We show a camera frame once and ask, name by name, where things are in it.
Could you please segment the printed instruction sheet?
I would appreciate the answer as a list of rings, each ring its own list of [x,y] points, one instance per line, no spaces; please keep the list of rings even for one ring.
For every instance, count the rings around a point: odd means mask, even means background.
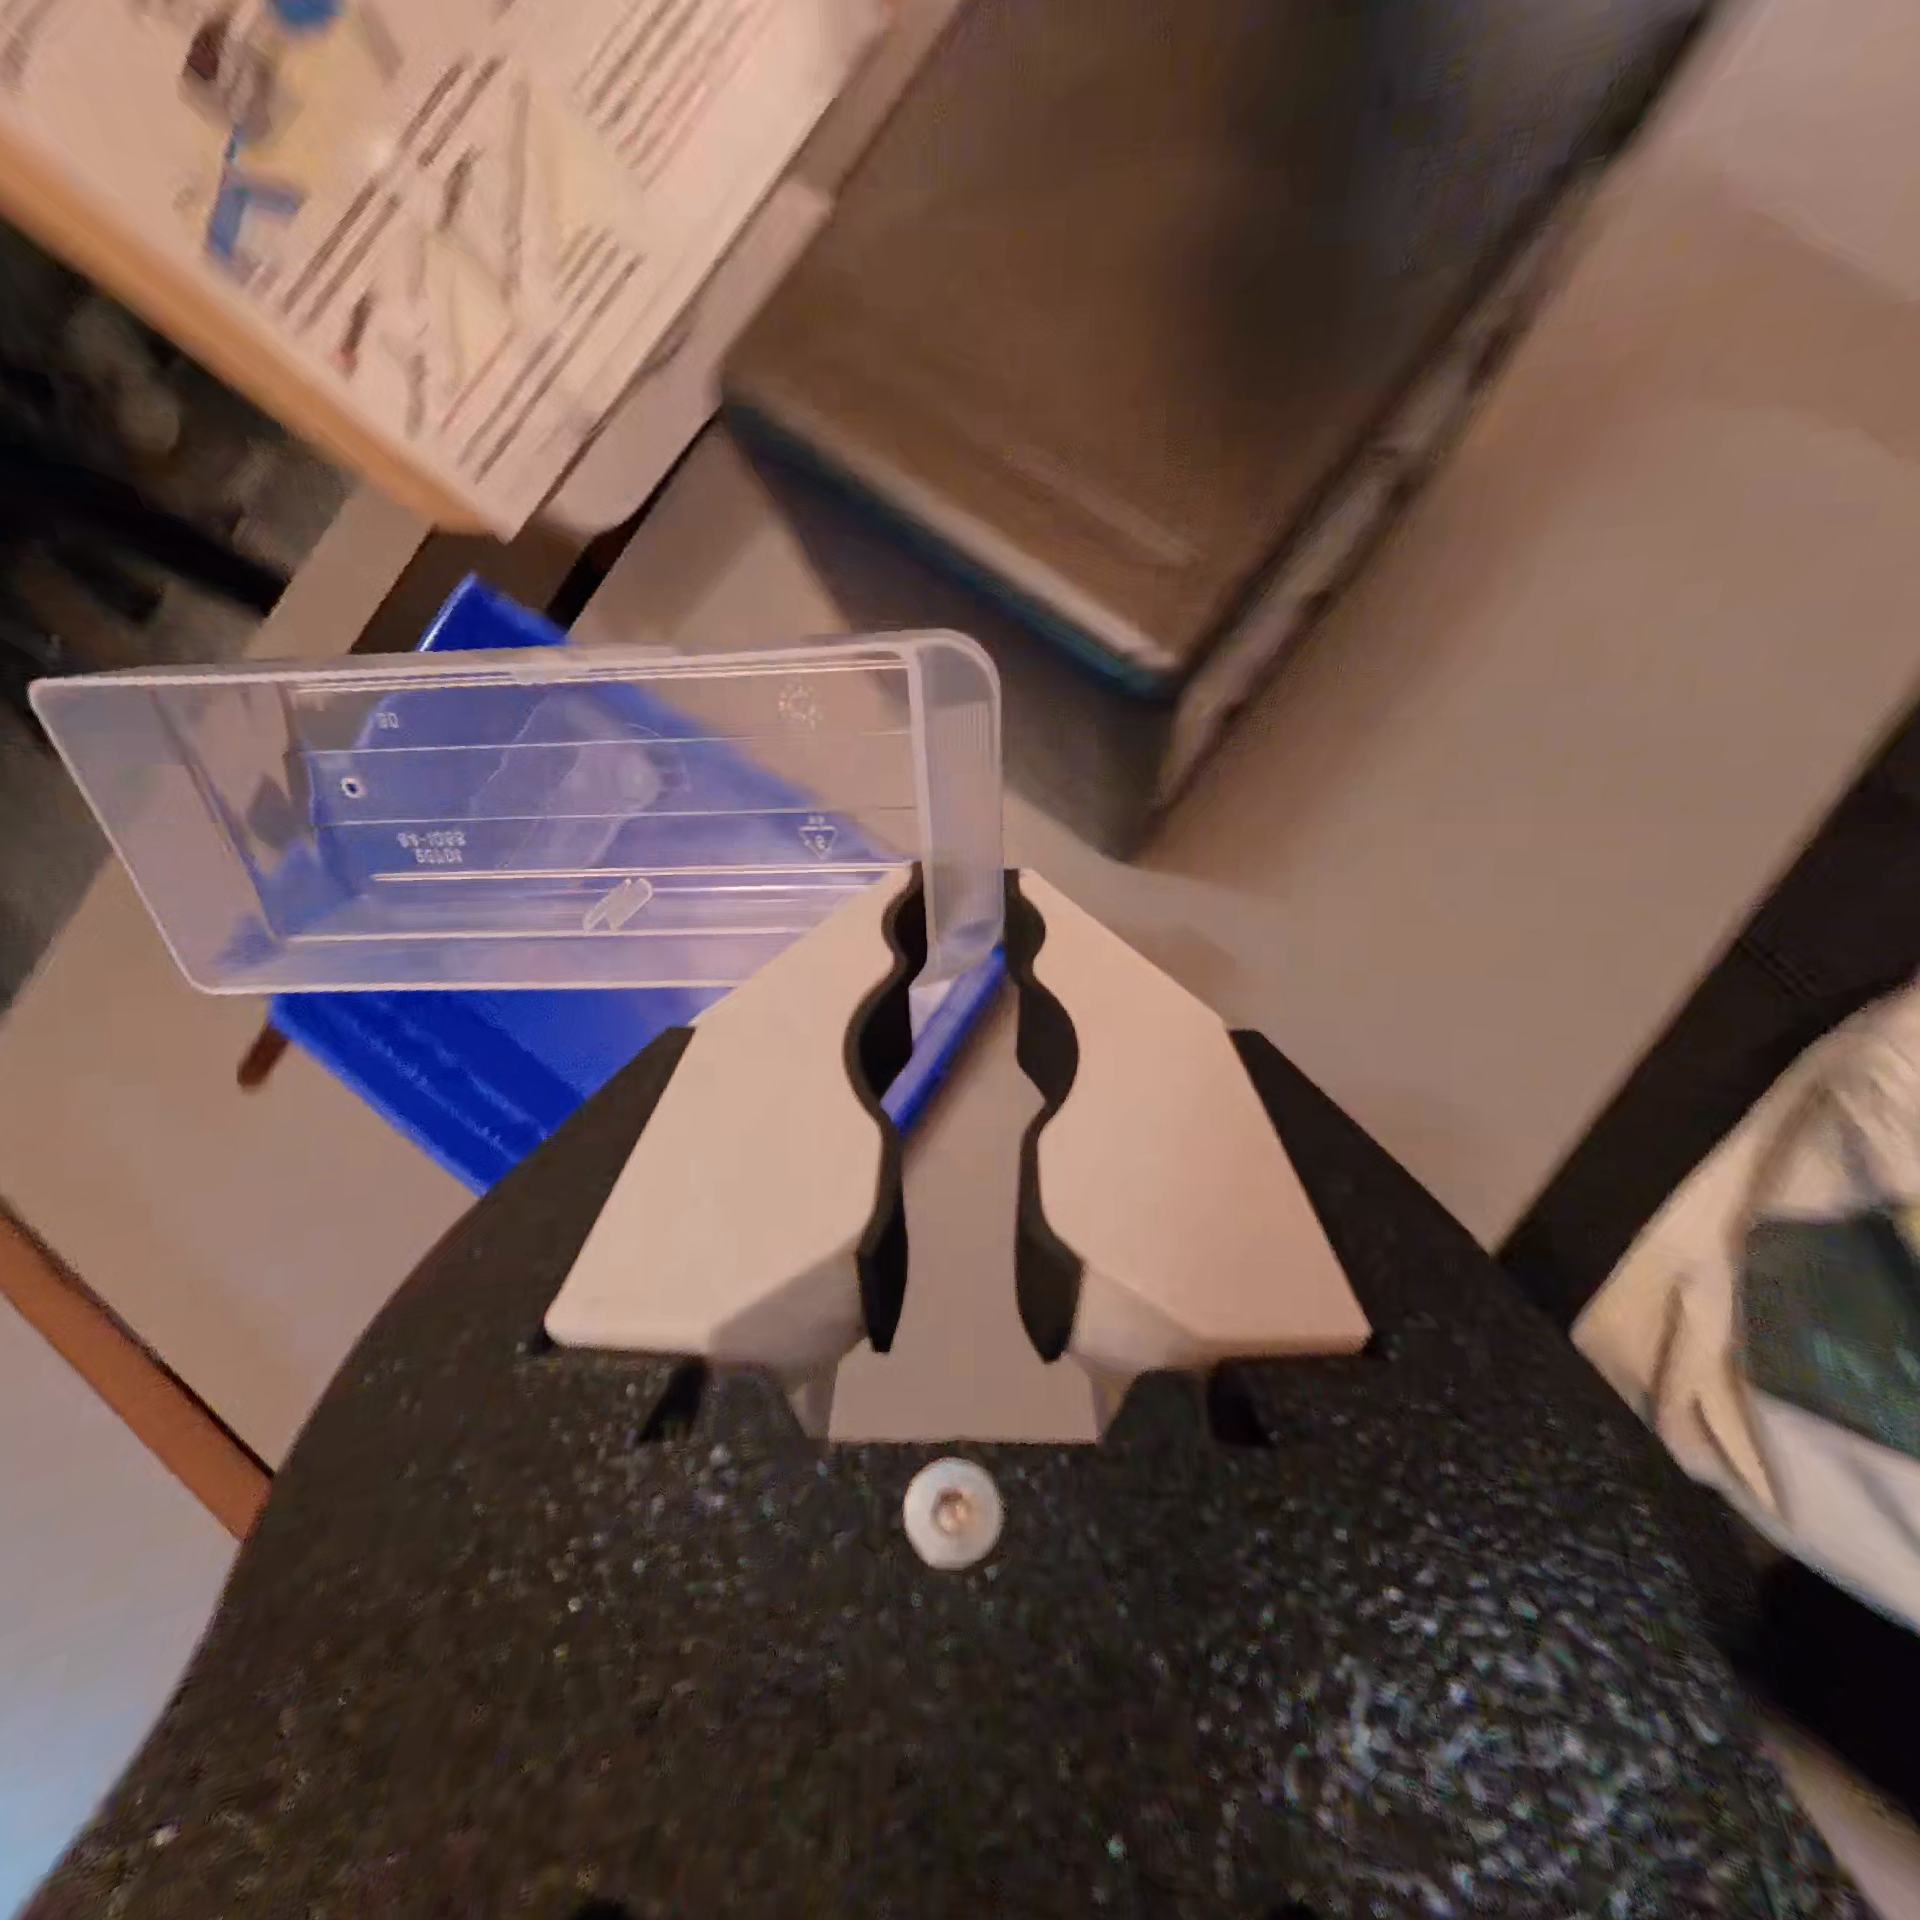
[[[525,526],[892,11],[5,3],[3,133]]]

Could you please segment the blue plastic bin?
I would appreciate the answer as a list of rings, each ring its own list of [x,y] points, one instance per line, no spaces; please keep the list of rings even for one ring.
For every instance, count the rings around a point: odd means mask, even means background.
[[[418,654],[563,647],[563,627],[468,573]],[[1005,979],[1003,949],[936,987],[880,1103],[912,1138]],[[486,1194],[670,1026],[718,990],[309,992],[272,998],[270,1026],[360,1095],[472,1194]]]

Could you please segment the clear plastic drawer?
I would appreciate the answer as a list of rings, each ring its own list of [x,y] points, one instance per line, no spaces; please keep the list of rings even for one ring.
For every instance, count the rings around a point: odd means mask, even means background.
[[[726,990],[920,870],[1001,940],[1001,696],[955,634],[43,678],[32,708],[204,995]]]

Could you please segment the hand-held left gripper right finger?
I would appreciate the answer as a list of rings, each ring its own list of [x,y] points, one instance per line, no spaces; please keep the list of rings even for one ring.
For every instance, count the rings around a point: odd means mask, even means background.
[[[1110,1424],[1139,1379],[1357,1356],[1373,1326],[1217,1010],[1035,870],[1003,875],[1014,1303]]]

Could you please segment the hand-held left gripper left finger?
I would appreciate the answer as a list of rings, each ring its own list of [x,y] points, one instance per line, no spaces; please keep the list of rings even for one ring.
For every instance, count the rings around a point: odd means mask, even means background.
[[[704,1010],[545,1311],[579,1352],[777,1383],[808,1435],[906,1296],[900,1136],[922,874],[892,869]]]

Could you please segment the black drawer cabinet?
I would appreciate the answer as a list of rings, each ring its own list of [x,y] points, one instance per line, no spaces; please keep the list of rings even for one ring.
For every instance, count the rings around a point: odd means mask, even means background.
[[[722,419],[1139,856],[1500,368],[1707,4],[922,4]]]

